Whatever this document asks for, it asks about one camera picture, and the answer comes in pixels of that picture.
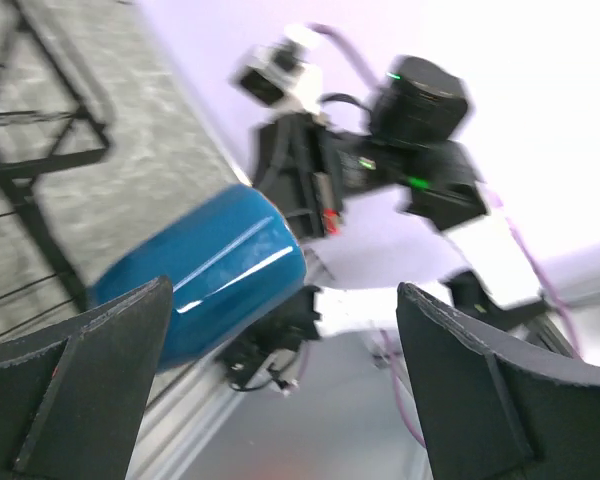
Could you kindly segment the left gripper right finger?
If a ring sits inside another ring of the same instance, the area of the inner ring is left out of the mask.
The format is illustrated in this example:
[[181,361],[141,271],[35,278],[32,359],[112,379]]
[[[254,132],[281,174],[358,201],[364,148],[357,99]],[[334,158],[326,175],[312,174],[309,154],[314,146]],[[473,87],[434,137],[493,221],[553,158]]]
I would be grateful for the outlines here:
[[600,367],[398,287],[406,366],[436,479],[600,479]]

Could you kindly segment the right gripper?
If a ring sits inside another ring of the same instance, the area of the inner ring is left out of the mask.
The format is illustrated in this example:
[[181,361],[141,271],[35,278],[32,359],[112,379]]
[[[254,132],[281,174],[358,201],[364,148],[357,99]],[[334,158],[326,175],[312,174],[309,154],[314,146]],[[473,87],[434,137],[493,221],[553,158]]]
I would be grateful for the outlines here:
[[252,183],[282,213],[296,238],[336,234],[343,173],[335,142],[310,114],[282,114],[255,133]]

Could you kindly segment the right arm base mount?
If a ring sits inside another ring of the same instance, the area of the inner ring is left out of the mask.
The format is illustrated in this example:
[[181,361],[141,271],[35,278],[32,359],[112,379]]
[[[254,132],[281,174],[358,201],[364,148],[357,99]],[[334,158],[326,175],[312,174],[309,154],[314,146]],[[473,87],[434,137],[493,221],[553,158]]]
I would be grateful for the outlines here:
[[320,339],[321,315],[315,310],[319,292],[314,285],[302,287],[216,356],[232,390],[251,393],[274,385],[286,392],[294,385],[288,374],[300,360],[302,348]]

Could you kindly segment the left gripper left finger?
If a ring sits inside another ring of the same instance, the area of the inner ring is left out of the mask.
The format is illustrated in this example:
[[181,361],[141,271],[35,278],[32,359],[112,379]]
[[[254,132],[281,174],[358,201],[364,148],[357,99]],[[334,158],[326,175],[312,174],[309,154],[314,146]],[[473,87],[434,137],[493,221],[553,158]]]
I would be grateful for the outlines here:
[[172,305],[158,277],[0,343],[0,479],[122,479]]

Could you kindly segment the blue faceted mug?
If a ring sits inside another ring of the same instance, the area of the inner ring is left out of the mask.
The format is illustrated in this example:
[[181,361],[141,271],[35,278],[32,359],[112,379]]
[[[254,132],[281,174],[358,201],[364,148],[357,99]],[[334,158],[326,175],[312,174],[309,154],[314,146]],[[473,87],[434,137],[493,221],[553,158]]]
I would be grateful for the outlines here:
[[104,304],[154,279],[172,283],[172,313],[158,362],[197,360],[241,333],[304,284],[302,250],[258,190],[232,185],[144,241],[91,286]]

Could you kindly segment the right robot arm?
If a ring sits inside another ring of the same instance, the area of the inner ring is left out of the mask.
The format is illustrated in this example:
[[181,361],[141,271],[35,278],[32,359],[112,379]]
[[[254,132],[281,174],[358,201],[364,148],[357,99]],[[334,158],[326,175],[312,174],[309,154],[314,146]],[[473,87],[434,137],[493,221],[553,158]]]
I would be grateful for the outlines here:
[[321,73],[278,50],[250,66],[240,86],[276,117],[257,131],[255,187],[302,239],[335,233],[347,198],[406,187],[408,214],[426,219],[467,262],[442,281],[463,313],[563,355],[575,350],[549,323],[558,305],[508,220],[490,204],[482,176],[452,136],[470,107],[463,82],[434,63],[397,57],[368,110],[363,134],[336,132]]

